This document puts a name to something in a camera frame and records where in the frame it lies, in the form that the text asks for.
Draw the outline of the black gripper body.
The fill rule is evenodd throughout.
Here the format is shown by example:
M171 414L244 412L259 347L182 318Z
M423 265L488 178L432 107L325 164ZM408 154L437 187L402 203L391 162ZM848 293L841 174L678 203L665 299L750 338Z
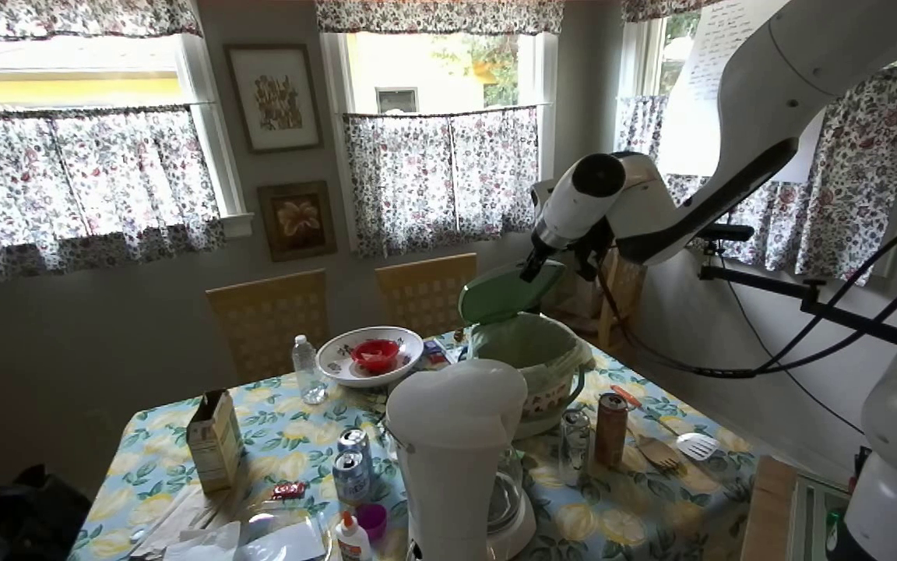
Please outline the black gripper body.
M582 238L566 243L550 243L546 228L536 225L532 253L522 265L522 278L536 281L546 265L569 265L582 281L596 281L612 243L613 232L606 221L592 225Z

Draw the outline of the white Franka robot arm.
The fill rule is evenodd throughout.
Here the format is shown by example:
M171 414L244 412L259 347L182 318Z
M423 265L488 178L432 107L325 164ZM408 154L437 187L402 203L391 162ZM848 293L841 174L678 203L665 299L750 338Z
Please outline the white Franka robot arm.
M536 278L597 225L630 261L673 257L785 170L826 102L893 59L897 0L789 0L722 69L720 155L707 187L675 205L648 155L592 154L556 180L523 273ZM863 404L863 430L868 459L844 512L837 557L897 561L897 355Z

